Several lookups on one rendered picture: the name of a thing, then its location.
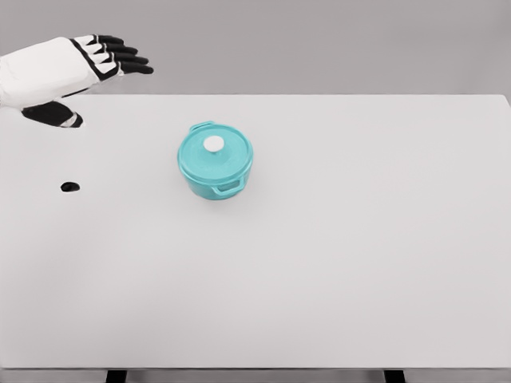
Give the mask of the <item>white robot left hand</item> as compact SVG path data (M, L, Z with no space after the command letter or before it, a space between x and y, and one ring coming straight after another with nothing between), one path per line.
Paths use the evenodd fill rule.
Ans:
M58 128L80 128L82 116L60 102L115 77L154 68L121 38L57 37L0 56L0 109Z

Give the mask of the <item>teal pot lid white knob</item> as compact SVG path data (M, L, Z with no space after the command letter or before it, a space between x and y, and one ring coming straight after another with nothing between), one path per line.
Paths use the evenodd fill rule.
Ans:
M204 144L214 136L224 143L222 148L212 152ZM210 121L192 126L177 153L183 174L202 184L225 184L235 180L251 167L252 160L252 144L240 130Z

